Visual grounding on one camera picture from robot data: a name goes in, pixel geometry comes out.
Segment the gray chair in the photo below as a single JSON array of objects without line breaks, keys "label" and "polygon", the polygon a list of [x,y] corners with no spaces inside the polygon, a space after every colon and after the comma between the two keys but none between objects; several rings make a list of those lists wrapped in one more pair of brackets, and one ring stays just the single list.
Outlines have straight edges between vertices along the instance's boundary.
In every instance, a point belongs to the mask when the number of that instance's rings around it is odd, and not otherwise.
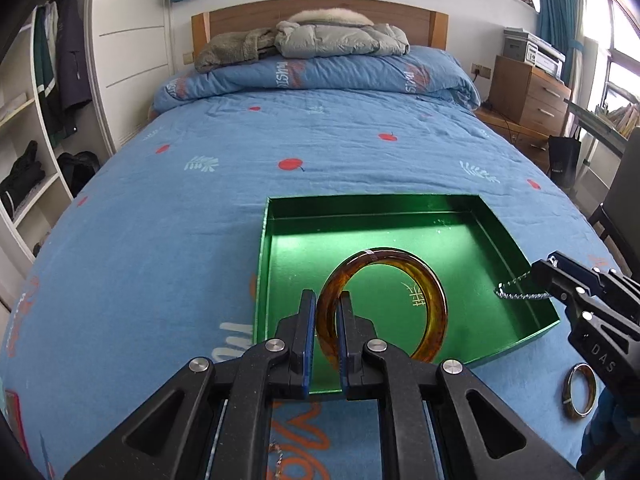
[{"label": "gray chair", "polygon": [[610,237],[632,273],[640,280],[640,127],[633,130],[618,172],[604,202],[589,217],[592,226],[604,229],[601,240]]}]

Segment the amber bangle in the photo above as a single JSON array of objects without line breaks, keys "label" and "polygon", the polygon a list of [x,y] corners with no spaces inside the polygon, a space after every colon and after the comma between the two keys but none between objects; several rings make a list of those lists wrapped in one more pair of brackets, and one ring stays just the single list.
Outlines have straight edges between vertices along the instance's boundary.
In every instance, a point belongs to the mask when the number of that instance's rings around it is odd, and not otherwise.
[{"label": "amber bangle", "polygon": [[380,247],[367,249],[344,260],[326,280],[316,305],[316,332],[322,353],[338,368],[338,336],[335,311],[338,298],[351,277],[368,265],[384,264],[404,271],[424,295],[427,323],[412,358],[430,362],[440,350],[447,330],[447,299],[440,280],[424,261],[407,251]]},{"label": "amber bangle", "polygon": [[[580,372],[582,375],[584,375],[584,378],[587,379],[587,385],[589,387],[589,399],[587,400],[587,405],[584,412],[579,412],[575,409],[574,400],[571,396],[571,384],[574,381],[574,375],[576,372]],[[589,415],[591,413],[591,410],[593,409],[593,405],[596,402],[597,389],[598,387],[596,384],[596,375],[595,373],[593,373],[593,368],[591,368],[587,363],[580,363],[571,368],[571,370],[569,370],[569,373],[564,378],[564,386],[562,387],[562,407],[564,408],[566,416],[577,420]]]}]

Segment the gray puffer jacket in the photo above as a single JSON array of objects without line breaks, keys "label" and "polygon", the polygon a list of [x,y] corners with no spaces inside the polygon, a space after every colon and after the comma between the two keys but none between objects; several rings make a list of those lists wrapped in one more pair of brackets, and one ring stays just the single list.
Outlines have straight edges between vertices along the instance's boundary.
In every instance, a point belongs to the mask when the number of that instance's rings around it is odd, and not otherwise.
[{"label": "gray puffer jacket", "polygon": [[284,57],[401,56],[409,52],[402,30],[387,23],[347,25],[342,23],[280,22],[275,45]]}]

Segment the green tray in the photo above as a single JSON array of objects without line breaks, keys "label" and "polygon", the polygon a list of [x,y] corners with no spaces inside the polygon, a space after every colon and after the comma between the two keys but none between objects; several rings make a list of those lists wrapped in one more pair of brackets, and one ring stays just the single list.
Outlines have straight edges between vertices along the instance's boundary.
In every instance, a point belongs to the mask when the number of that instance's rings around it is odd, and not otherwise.
[{"label": "green tray", "polygon": [[[501,300],[494,294],[529,263],[494,213],[474,195],[386,194],[270,198],[262,227],[254,343],[273,337],[295,314],[304,288],[320,293],[345,258],[374,247],[407,250],[438,275],[449,325],[435,362],[466,364],[495,358],[559,323],[552,303]],[[411,354],[426,320],[415,283],[395,267],[375,265],[347,284],[356,315],[379,337]],[[340,391],[318,342],[311,393]]]}]

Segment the white fur cushion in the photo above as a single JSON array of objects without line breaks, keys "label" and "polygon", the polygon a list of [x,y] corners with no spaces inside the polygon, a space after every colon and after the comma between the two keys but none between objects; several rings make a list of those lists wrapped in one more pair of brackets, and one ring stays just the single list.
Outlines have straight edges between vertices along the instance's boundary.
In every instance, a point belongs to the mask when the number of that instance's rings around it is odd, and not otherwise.
[{"label": "white fur cushion", "polygon": [[302,10],[291,16],[288,22],[308,23],[308,22],[329,22],[343,23],[345,25],[373,25],[373,22],[359,12],[349,9],[316,9]]}]

